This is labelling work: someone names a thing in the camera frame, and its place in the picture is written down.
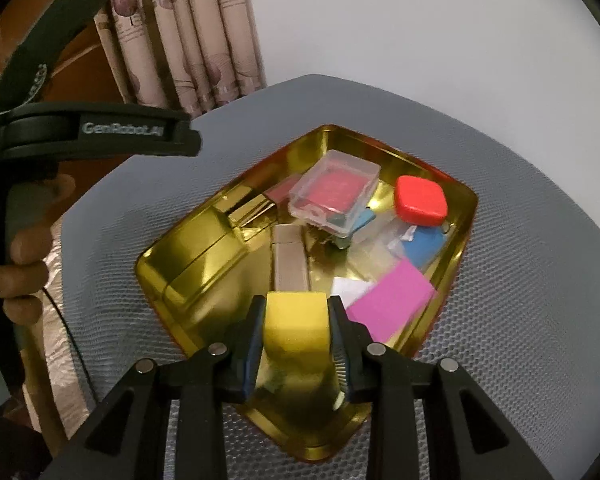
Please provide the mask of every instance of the metal tray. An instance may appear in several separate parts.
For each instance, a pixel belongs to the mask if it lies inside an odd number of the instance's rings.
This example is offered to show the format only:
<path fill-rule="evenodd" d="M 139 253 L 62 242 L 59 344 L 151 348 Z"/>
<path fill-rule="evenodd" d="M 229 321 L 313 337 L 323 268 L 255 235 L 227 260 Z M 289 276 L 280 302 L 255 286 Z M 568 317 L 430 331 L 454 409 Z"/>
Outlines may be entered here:
<path fill-rule="evenodd" d="M 254 294 L 270 290 L 271 228 L 291 222 L 262 192 L 293 173 L 304 173 L 330 149 L 376 162 L 380 184 L 369 202 L 376 212 L 393 206 L 393 184 L 402 174 L 440 183 L 448 201 L 450 231 L 426 276 L 437 293 L 420 317 L 389 345 L 414 355 L 432 327 L 458 271 L 478 199 L 440 170 L 359 133 L 328 124 L 305 134 L 229 183 L 145 250 L 136 276 L 149 302 L 187 356 L 222 339 L 242 319 Z M 329 293 L 334 276 L 354 276 L 346 251 L 308 228 L 305 245 L 311 289 Z M 336 453 L 369 415 L 367 405 L 338 403 L 333 365 L 300 374 L 263 355 L 256 391 L 241 412 L 286 452 L 317 461 Z"/>

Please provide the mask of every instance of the blue object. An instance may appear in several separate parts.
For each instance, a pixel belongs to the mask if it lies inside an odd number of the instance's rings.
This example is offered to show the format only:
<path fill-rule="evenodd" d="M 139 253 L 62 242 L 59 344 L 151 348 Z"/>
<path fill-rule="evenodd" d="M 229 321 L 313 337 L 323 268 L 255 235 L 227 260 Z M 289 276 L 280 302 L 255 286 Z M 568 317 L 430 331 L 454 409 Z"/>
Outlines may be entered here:
<path fill-rule="evenodd" d="M 418 226 L 411 242 L 402 241 L 404 255 L 420 272 L 426 270 L 444 244 L 445 234 L 440 227 Z"/>
<path fill-rule="evenodd" d="M 353 227 L 351 228 L 351 233 L 346 238 L 338 238 L 337 236 L 332 236 L 331 241 L 336 245 L 339 249 L 347 249 L 351 245 L 351 237 L 353 233 L 362 229 L 365 225 L 371 222 L 376 217 L 376 213 L 373 212 L 371 208 L 365 207 L 362 210 L 362 213 L 358 215 L 356 221 L 353 223 Z"/>

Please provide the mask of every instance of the white wall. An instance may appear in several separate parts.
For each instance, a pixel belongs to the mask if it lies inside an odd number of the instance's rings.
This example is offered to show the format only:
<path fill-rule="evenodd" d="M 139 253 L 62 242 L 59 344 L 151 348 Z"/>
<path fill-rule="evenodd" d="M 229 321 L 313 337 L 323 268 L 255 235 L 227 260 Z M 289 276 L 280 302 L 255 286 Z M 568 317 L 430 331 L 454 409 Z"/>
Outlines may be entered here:
<path fill-rule="evenodd" d="M 531 161 L 600 226 L 600 27 L 581 0 L 252 4 L 269 85 L 323 73 L 429 105 Z"/>

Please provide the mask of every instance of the finger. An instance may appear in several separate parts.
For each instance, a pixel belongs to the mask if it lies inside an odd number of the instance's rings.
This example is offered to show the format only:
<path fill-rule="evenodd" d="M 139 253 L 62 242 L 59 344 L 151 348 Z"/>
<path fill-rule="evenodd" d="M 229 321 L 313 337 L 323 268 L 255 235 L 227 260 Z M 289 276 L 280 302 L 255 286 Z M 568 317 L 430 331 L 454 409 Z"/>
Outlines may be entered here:
<path fill-rule="evenodd" d="M 0 298 L 16 298 L 39 291 L 45 286 L 49 271 L 44 262 L 28 266 L 0 267 Z"/>
<path fill-rule="evenodd" d="M 60 173 L 53 180 L 45 180 L 45 185 L 51 187 L 56 195 L 54 202 L 69 198 L 75 191 L 75 180 L 71 175 Z"/>
<path fill-rule="evenodd" d="M 14 264 L 30 265 L 44 259 L 53 244 L 51 229 L 45 225 L 24 228 L 13 237 L 10 255 Z"/>
<path fill-rule="evenodd" d="M 4 300 L 4 313 L 18 325 L 34 324 L 42 316 L 42 302 L 35 296 Z"/>

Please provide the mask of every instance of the gray mesh chair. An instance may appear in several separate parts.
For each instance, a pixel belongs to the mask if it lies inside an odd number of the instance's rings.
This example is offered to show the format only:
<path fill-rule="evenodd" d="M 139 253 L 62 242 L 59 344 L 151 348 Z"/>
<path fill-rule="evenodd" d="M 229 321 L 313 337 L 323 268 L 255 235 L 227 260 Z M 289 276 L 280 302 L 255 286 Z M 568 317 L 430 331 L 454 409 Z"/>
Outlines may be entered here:
<path fill-rule="evenodd" d="M 98 393 L 138 358 L 182 357 L 135 280 L 141 250 L 222 184 L 325 123 L 411 153 L 478 194 L 458 280 L 418 358 L 457 358 L 556 480 L 581 478 L 600 454 L 600 230 L 493 139 L 405 98 L 326 76 L 275 85 L 196 119 L 199 157 L 133 157 L 65 215 L 65 315 Z M 422 417 L 418 424 L 428 478 Z M 365 477 L 367 425 L 320 465 L 296 463 L 230 408 L 225 441 L 232 479 Z"/>

